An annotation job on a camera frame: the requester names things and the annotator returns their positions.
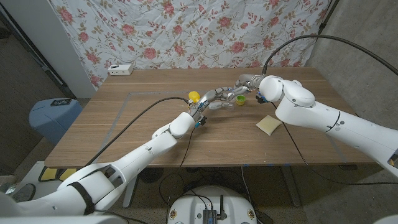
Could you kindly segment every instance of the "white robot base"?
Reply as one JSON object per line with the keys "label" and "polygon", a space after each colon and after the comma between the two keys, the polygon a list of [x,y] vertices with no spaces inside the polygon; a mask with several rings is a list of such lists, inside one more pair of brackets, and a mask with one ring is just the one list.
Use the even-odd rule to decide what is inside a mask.
{"label": "white robot base", "polygon": [[231,189],[215,185],[201,186],[188,191],[185,195],[187,196],[177,199],[170,208],[168,224],[257,224],[253,206]]}

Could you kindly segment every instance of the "yellow ball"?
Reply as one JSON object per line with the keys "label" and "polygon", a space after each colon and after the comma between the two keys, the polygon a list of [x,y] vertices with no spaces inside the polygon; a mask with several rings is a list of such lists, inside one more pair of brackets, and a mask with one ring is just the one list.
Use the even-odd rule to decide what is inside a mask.
{"label": "yellow ball", "polygon": [[193,100],[194,103],[200,100],[200,95],[197,91],[192,91],[188,94],[188,97]]}

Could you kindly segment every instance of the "black cable on floor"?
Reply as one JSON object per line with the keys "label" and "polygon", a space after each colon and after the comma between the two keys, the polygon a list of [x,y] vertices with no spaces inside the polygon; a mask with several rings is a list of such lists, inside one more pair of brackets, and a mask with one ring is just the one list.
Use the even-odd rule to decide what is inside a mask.
{"label": "black cable on floor", "polygon": [[[246,184],[246,181],[244,180],[243,166],[241,166],[241,172],[242,172],[242,180],[243,180],[244,186],[245,186],[245,188],[246,188],[246,191],[248,192],[248,197],[249,197],[250,204],[251,204],[251,206],[253,207],[254,211],[257,212],[257,213],[259,213],[260,210],[257,208],[257,206],[256,206],[256,204],[254,203],[254,201],[251,199],[249,187],[248,187],[248,185]],[[261,213],[262,213],[263,215],[266,215],[270,220],[272,220],[272,223],[274,222],[274,220],[273,220],[269,215],[267,215],[267,214],[264,213],[264,212],[261,212]]]}
{"label": "black cable on floor", "polygon": [[205,172],[212,172],[214,174],[216,173],[222,173],[222,172],[229,172],[232,173],[234,175],[236,175],[239,179],[242,178],[241,174],[238,174],[237,172],[233,171],[233,170],[228,170],[228,169],[218,169],[218,170],[206,170],[204,167],[201,168],[201,170],[205,171]]}
{"label": "black cable on floor", "polygon": [[169,207],[167,207],[167,209],[166,209],[166,224],[167,224],[167,221],[169,220]]}
{"label": "black cable on floor", "polygon": [[162,188],[162,183],[163,183],[163,181],[164,181],[165,179],[167,179],[168,177],[170,177],[171,175],[177,175],[177,176],[179,176],[179,177],[181,178],[181,181],[182,181],[183,186],[185,186],[185,182],[184,182],[184,179],[182,178],[181,174],[178,174],[178,173],[175,173],[175,172],[174,172],[174,173],[171,173],[171,174],[169,174],[169,175],[167,175],[167,176],[165,176],[165,177],[160,181],[160,184],[159,184],[159,195],[160,195],[160,197],[162,198],[163,202],[164,202],[168,207],[170,207],[170,205],[169,205],[169,203],[167,203],[166,200],[163,198],[161,188]]}
{"label": "black cable on floor", "polygon": [[208,197],[206,197],[206,196],[197,195],[197,194],[183,194],[183,195],[179,196],[178,199],[179,199],[180,197],[184,197],[184,196],[204,197],[205,199],[209,200],[209,202],[210,202],[210,207],[211,207],[211,209],[213,209],[213,202],[211,202],[211,200],[210,200]]}
{"label": "black cable on floor", "polygon": [[141,117],[146,111],[148,111],[149,109],[151,109],[153,106],[155,106],[156,104],[163,102],[165,100],[183,100],[184,102],[186,102],[188,104],[188,100],[182,97],[168,97],[168,98],[164,98],[161,100],[156,101],[155,103],[153,103],[152,105],[148,106],[148,108],[146,108],[143,112],[141,112],[139,115],[137,115],[126,127],[123,128],[123,130],[121,130],[119,132],[119,134],[117,134],[109,143],[107,143],[107,145],[104,146],[104,148],[102,148],[99,152],[97,152],[97,154],[90,159],[90,161],[87,162],[87,164],[85,166],[90,165],[91,163],[94,162],[94,160],[96,160],[104,151],[105,149],[107,149],[113,142],[115,142],[115,140],[117,140],[118,137],[120,137],[120,135],[123,134],[123,132],[125,132],[125,130],[127,130],[127,128],[130,127],[130,125],[132,125],[139,117]]}
{"label": "black cable on floor", "polygon": [[276,48],[273,53],[271,53],[271,55],[268,57],[266,63],[264,64],[264,67],[262,68],[262,74],[265,75],[267,73],[267,67],[268,67],[268,63],[271,60],[271,58],[278,52],[280,51],[282,48],[284,48],[286,45],[290,44],[291,42],[294,42],[296,40],[300,40],[300,39],[304,39],[304,38],[324,38],[324,39],[331,39],[331,40],[337,40],[343,43],[346,43],[352,47],[355,47],[356,49],[368,54],[369,56],[371,56],[372,58],[376,59],[378,62],[382,63],[384,66],[386,66],[389,70],[391,70],[392,72],[394,72],[396,75],[398,75],[398,69],[396,69],[394,66],[392,66],[390,63],[386,62],[383,58],[380,58],[378,55],[376,55],[375,53],[371,52],[368,49],[365,49],[362,46],[359,46],[358,44],[352,43],[351,41],[348,41],[346,39],[340,38],[340,37],[333,37],[330,35],[316,35],[316,34],[311,34],[311,35],[302,35],[299,37],[295,37],[287,42],[285,42],[284,44],[282,44],[281,46],[279,46],[278,48]]}
{"label": "black cable on floor", "polygon": [[349,182],[340,182],[337,180],[332,180],[328,177],[325,177],[324,175],[321,175],[320,173],[318,173],[317,171],[315,171],[314,169],[312,169],[312,167],[310,167],[310,165],[307,163],[307,161],[304,159],[303,154],[300,152],[299,147],[296,145],[296,142],[294,141],[292,135],[290,134],[289,130],[287,129],[287,126],[284,122],[282,122],[282,124],[285,126],[285,129],[287,131],[287,134],[290,136],[291,140],[293,141],[293,144],[297,150],[297,152],[300,154],[300,157],[303,159],[305,165],[312,170],[314,173],[316,173],[317,175],[319,175],[320,177],[324,178],[325,180],[329,180],[330,182],[336,183],[336,184],[343,184],[343,185],[385,185],[385,184],[398,184],[398,182],[371,182],[371,183],[349,183]]}
{"label": "black cable on floor", "polygon": [[[246,189],[245,189],[245,186],[243,183],[240,183],[240,182],[231,183],[230,181],[228,181],[227,179],[224,178],[224,176],[220,172],[220,170],[216,171],[215,173],[216,173],[215,175],[217,175],[217,177],[215,177],[214,175],[203,175],[202,173],[200,173],[202,175],[202,177],[199,180],[195,181],[195,186],[196,187],[200,186],[201,185],[200,182],[202,180],[207,180],[207,182],[209,182],[211,185],[215,184],[215,185],[227,187],[229,189],[234,190],[235,192],[237,192],[239,194],[246,192]],[[237,175],[237,177],[239,180],[242,180],[242,177],[240,175]]]}
{"label": "black cable on floor", "polygon": [[110,212],[108,210],[94,210],[94,212],[103,212],[103,213],[108,213],[108,214],[111,214],[111,215],[116,215],[116,216],[119,216],[120,218],[126,220],[127,222],[129,222],[128,220],[131,220],[131,221],[142,223],[142,224],[148,224],[148,223],[146,223],[144,221],[141,221],[141,220],[138,220],[138,219],[135,219],[135,218],[125,217],[124,215],[117,214],[116,212]]}
{"label": "black cable on floor", "polygon": [[192,191],[192,193],[193,193],[194,195],[196,195],[196,196],[198,196],[198,197],[200,198],[200,200],[205,204],[205,209],[207,210],[207,204],[206,204],[206,202],[205,202],[199,195],[197,195],[192,189],[191,189],[191,191]]}
{"label": "black cable on floor", "polygon": [[187,156],[187,152],[188,152],[188,149],[189,149],[189,145],[191,144],[192,134],[193,134],[193,131],[194,131],[195,129],[196,129],[196,128],[193,128],[193,130],[192,130],[192,132],[191,132],[191,135],[189,136],[188,147],[187,147],[187,150],[185,151],[184,158],[182,158],[182,162],[181,162],[181,164],[180,164],[180,168],[181,168],[182,164],[184,163],[185,157]]}

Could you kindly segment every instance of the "black strap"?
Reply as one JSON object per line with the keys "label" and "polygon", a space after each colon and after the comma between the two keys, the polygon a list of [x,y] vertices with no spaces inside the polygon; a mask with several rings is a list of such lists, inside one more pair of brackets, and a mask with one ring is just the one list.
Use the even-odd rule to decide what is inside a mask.
{"label": "black strap", "polygon": [[88,194],[86,189],[79,182],[73,182],[71,184],[68,184],[68,186],[74,187],[77,192],[79,192],[83,200],[86,202],[85,215],[93,213],[95,209],[95,204],[93,203],[93,199],[91,199],[91,196]]}

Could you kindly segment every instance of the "black cable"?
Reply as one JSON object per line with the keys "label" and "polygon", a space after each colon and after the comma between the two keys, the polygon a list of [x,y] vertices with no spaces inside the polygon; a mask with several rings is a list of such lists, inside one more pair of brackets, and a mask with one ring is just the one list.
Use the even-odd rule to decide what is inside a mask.
{"label": "black cable", "polygon": [[184,196],[204,197],[205,199],[209,200],[209,202],[210,202],[210,207],[211,207],[211,209],[213,209],[213,202],[211,202],[211,200],[210,200],[208,197],[206,197],[206,196],[197,195],[197,194],[183,194],[183,195],[179,196],[178,199],[179,199],[180,197],[184,197]]}
{"label": "black cable", "polygon": [[167,175],[167,176],[165,176],[165,177],[160,181],[160,184],[159,184],[159,195],[160,195],[160,197],[162,198],[163,202],[164,202],[168,207],[171,207],[171,206],[170,206],[170,204],[169,204],[168,202],[166,202],[166,200],[163,198],[161,188],[162,188],[162,183],[163,183],[163,181],[164,181],[166,178],[170,177],[171,175],[177,175],[177,176],[179,176],[179,177],[181,178],[181,181],[182,181],[183,186],[185,186],[185,182],[184,182],[184,179],[182,178],[182,176],[181,176],[180,174],[178,174],[178,173],[175,173],[175,172],[174,172],[174,173],[171,173],[171,174],[169,174],[169,175]]}
{"label": "black cable", "polygon": [[197,187],[197,186],[201,185],[200,182],[202,180],[207,180],[210,184],[221,185],[221,186],[233,189],[234,191],[236,191],[240,194],[242,192],[246,192],[246,188],[242,183],[240,183],[240,182],[231,183],[226,178],[224,178],[224,175],[222,174],[223,171],[230,171],[230,172],[236,174],[236,176],[238,177],[239,180],[242,180],[241,175],[238,175],[236,172],[234,172],[232,170],[218,170],[218,171],[215,171],[211,175],[203,175],[202,173],[200,173],[201,178],[199,180],[195,181],[195,183],[196,183],[195,186]]}
{"label": "black cable", "polygon": [[205,170],[204,168],[202,168],[202,170],[205,172],[230,172],[232,174],[235,174],[237,177],[242,178],[242,175],[239,175],[237,172],[235,172],[233,170],[219,169],[219,170],[213,171],[213,170]]}
{"label": "black cable", "polygon": [[249,197],[250,204],[252,205],[252,200],[251,200],[251,195],[250,195],[249,187],[248,187],[248,185],[246,184],[246,181],[244,180],[243,166],[241,166],[241,171],[242,171],[242,180],[243,180],[244,186],[245,186],[245,188],[246,188],[246,190],[247,190],[247,192],[248,192],[248,197]]}
{"label": "black cable", "polygon": [[167,224],[167,222],[168,222],[168,220],[169,220],[169,207],[167,207],[167,209],[166,209],[166,224]]}
{"label": "black cable", "polygon": [[111,215],[116,215],[116,216],[123,218],[124,220],[127,220],[127,222],[129,222],[128,220],[131,220],[131,221],[142,223],[142,224],[148,224],[146,222],[143,222],[143,221],[135,219],[135,218],[125,217],[124,215],[117,214],[116,212],[111,212],[111,211],[107,211],[107,210],[94,210],[94,212],[103,212],[103,213],[108,213]]}
{"label": "black cable", "polygon": [[322,31],[323,31],[323,29],[326,27],[326,24],[328,23],[328,21],[329,21],[331,15],[332,15],[333,12],[335,11],[335,9],[336,9],[336,7],[337,7],[337,4],[338,4],[339,2],[340,2],[340,0],[335,0],[335,2],[333,3],[333,5],[332,5],[332,7],[331,7],[331,9],[330,9],[329,12],[328,12],[328,10],[329,10],[329,7],[331,6],[331,4],[328,5],[328,7],[327,7],[327,9],[326,9],[326,12],[328,12],[328,14],[326,15],[326,18],[323,20],[323,22],[319,25],[318,34],[321,34]]}
{"label": "black cable", "polygon": [[305,165],[307,165],[307,167],[312,170],[314,173],[318,174],[320,177],[329,180],[330,182],[336,183],[336,184],[343,184],[343,185],[384,185],[384,184],[398,184],[398,182],[371,182],[371,183],[349,183],[349,182],[340,182],[337,180],[332,180],[328,177],[325,177],[324,175],[321,175],[320,173],[318,173],[317,171],[315,171],[314,169],[312,169],[310,167],[310,165],[307,163],[307,161],[304,159],[303,154],[300,152],[299,147],[296,145],[296,142],[294,141],[292,135],[290,134],[289,130],[287,129],[287,126],[284,122],[282,122],[282,124],[285,126],[285,129],[287,131],[287,134],[289,134],[291,140],[293,141],[294,146],[296,147],[297,152],[300,154],[300,157],[303,159]]}
{"label": "black cable", "polygon": [[196,129],[196,128],[193,128],[193,130],[192,130],[192,132],[191,132],[191,136],[189,136],[188,147],[187,147],[187,150],[185,151],[184,158],[182,158],[182,162],[181,162],[181,164],[180,164],[180,168],[181,168],[182,164],[184,163],[185,156],[187,156],[187,152],[188,152],[188,149],[189,149],[189,145],[191,144],[192,134],[193,134],[193,131],[194,131],[195,129]]}
{"label": "black cable", "polygon": [[200,200],[205,204],[205,209],[207,210],[207,204],[206,204],[206,202],[205,202],[199,195],[197,195],[192,189],[191,189],[190,191],[192,191],[192,193],[193,193],[194,195],[196,195],[196,196],[198,196],[198,198],[200,198]]}
{"label": "black cable", "polygon": [[143,112],[141,112],[138,116],[136,116],[132,121],[130,121],[130,123],[123,128],[123,130],[121,132],[119,132],[119,134],[117,134],[109,143],[107,143],[107,145],[104,146],[104,148],[102,148],[99,152],[97,152],[97,154],[90,159],[90,161],[87,162],[87,164],[85,166],[90,165],[91,163],[94,162],[94,160],[96,160],[104,151],[105,149],[107,149],[113,142],[115,142],[115,140],[117,140],[118,137],[120,137],[120,135],[123,134],[123,132],[125,132],[125,130],[127,130],[127,128],[130,127],[130,125],[132,125],[139,117],[141,117],[146,111],[148,111],[149,109],[151,109],[153,106],[155,106],[156,104],[165,101],[165,100],[183,100],[184,102],[186,102],[188,104],[188,100],[182,97],[177,97],[177,96],[173,96],[173,97],[168,97],[168,98],[164,98],[161,100],[156,101],[155,103],[153,103],[152,105],[148,106],[148,108],[146,108]]}
{"label": "black cable", "polygon": [[331,40],[337,40],[343,43],[346,43],[350,46],[355,47],[358,50],[361,50],[362,52],[368,54],[369,56],[371,56],[372,58],[376,59],[378,62],[382,63],[384,66],[386,66],[389,70],[391,70],[392,72],[394,72],[396,75],[398,75],[398,69],[394,68],[390,63],[386,62],[383,58],[380,58],[379,56],[377,56],[375,53],[372,53],[370,50],[365,49],[362,46],[359,46],[358,44],[352,43],[351,41],[348,41],[346,39],[340,38],[340,37],[333,37],[330,35],[316,35],[316,34],[311,34],[311,35],[302,35],[299,37],[295,37],[287,42],[285,42],[284,44],[282,44],[281,46],[279,46],[278,48],[276,48],[273,53],[271,53],[271,55],[268,57],[263,69],[262,69],[262,74],[265,75],[267,73],[267,66],[269,61],[271,60],[271,58],[278,52],[280,51],[282,48],[284,48],[286,45],[290,44],[291,42],[294,42],[296,40],[300,40],[300,39],[304,39],[304,38],[325,38],[325,39],[331,39]]}

